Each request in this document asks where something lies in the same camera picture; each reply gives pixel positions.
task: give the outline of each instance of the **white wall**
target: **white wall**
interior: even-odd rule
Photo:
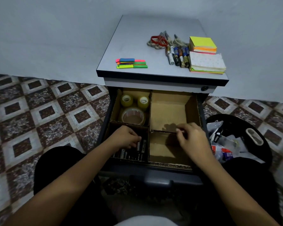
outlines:
[[[283,0],[0,0],[0,73],[103,84],[122,14],[199,18],[230,79],[215,95],[283,102]]]

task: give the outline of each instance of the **cardboard compartment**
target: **cardboard compartment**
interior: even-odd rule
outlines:
[[[153,90],[150,109],[150,130],[175,133],[176,125],[191,122],[202,127],[196,94]]]
[[[193,165],[180,147],[176,134],[159,131],[150,133],[149,162],[163,167],[191,168]]]
[[[124,125],[124,123],[110,121],[104,139],[106,140],[113,132],[115,132],[115,130],[117,130],[122,125]],[[141,136],[139,149],[136,148],[125,149],[124,152],[127,152],[126,154],[127,157],[125,156],[121,157],[122,149],[120,149],[117,153],[115,153],[114,157],[113,156],[112,157],[118,160],[122,159],[129,161],[147,162],[148,152],[149,152],[149,128],[140,125],[133,125],[133,124],[126,124],[126,126],[130,127],[133,131],[136,132],[137,135]]]
[[[138,108],[137,100],[141,96],[148,97],[150,99],[149,107],[146,110],[143,111],[145,121],[144,121],[143,124],[141,124],[143,126],[149,126],[149,122],[150,122],[149,111],[150,111],[150,107],[151,107],[151,90],[147,90],[147,89],[145,89],[145,90],[143,90],[143,89],[131,89],[131,88],[124,88],[123,90],[119,89],[117,91],[117,98],[116,98],[114,106],[113,106],[113,110],[112,110],[110,120],[111,121],[123,122],[122,121],[122,114],[123,114],[124,110],[126,109],[125,107],[122,106],[122,104],[120,102],[123,94],[128,94],[128,95],[133,97],[133,104],[130,106],[131,108]]]

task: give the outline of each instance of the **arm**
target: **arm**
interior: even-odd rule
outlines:
[[[177,129],[177,138],[193,162],[214,184],[221,200],[237,225],[279,225],[215,159],[205,132],[195,123],[180,124],[188,139]]]
[[[120,148],[136,147],[141,137],[121,126],[106,141],[88,153],[60,177],[25,203],[4,224],[59,225],[108,158]]]

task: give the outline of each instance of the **gray desk surface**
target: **gray desk surface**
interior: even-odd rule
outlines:
[[[157,50],[147,45],[151,36],[159,35],[164,30],[172,38],[176,34],[185,42],[189,42],[190,36],[207,37],[197,19],[123,15],[98,65],[97,72],[111,71],[114,72],[115,77],[118,73],[120,76],[128,72],[138,73],[144,74],[145,80],[147,75],[156,75],[228,81],[226,74],[191,73],[188,68],[169,65],[164,49]],[[117,69],[115,60],[118,58],[144,59],[148,68]]]

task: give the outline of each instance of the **red scissors handle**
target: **red scissors handle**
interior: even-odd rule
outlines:
[[[162,47],[168,46],[168,41],[165,39],[164,36],[161,36],[161,35],[151,36],[151,42],[154,44],[158,44]]]

